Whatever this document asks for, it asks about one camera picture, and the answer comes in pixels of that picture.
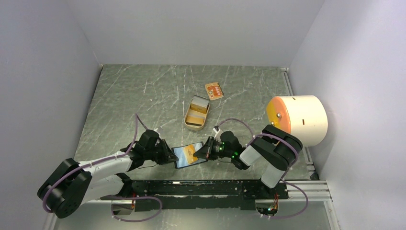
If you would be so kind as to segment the orange VIP credit card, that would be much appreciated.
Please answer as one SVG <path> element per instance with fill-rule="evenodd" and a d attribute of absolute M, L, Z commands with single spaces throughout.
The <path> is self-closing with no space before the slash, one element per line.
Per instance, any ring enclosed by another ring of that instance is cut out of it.
<path fill-rule="evenodd" d="M 192 164 L 192 163 L 198 161 L 198 158 L 193 156 L 193 154 L 195 153 L 195 147 L 193 144 L 183 147 L 182 151 L 183 151 L 184 157 L 186 159 L 186 162 L 188 164 Z"/>

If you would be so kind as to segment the black card holder wallet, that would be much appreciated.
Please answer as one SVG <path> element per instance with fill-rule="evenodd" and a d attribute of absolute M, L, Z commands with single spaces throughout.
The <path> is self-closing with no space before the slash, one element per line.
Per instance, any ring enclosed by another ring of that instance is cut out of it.
<path fill-rule="evenodd" d="M 203 142 L 172 148 L 172 152 L 178 158 L 174 165 L 176 169 L 181 169 L 196 164 L 207 162 L 207 159 L 194 157 L 194 153 L 203 146 Z"/>

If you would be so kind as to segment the grey credit card stack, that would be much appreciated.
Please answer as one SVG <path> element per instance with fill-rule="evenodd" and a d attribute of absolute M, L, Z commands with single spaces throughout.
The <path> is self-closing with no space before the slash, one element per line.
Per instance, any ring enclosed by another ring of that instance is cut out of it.
<path fill-rule="evenodd" d="M 208 107 L 210 105 L 210 100 L 200 97 L 198 95 L 193 96 L 191 103 L 190 103 L 190 108 L 194 111 L 200 112 L 200 113 L 207 113 Z"/>

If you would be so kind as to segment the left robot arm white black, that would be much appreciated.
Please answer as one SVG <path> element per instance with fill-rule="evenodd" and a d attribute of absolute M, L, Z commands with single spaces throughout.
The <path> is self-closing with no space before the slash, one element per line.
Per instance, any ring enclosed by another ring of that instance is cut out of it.
<path fill-rule="evenodd" d="M 79 206 L 105 196 L 136 198 L 127 175 L 146 161 L 157 165 L 176 162 L 178 157 L 156 131 L 146 130 L 115 154 L 92 161 L 63 160 L 37 191 L 48 213 L 63 219 Z"/>

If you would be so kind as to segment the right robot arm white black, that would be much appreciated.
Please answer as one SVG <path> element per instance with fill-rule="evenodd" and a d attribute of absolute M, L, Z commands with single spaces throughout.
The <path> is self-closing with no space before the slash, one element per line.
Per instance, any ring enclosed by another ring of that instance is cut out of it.
<path fill-rule="evenodd" d="M 229 158 L 240 170 L 247 170 L 256 161 L 264 159 L 268 165 L 260 178 L 258 191 L 263 198 L 271 198 L 277 191 L 276 185 L 295 164 L 302 149 L 303 144 L 298 138 L 267 125 L 245 147 L 232 131 L 220 131 L 209 137 L 193 156 L 210 161 Z"/>

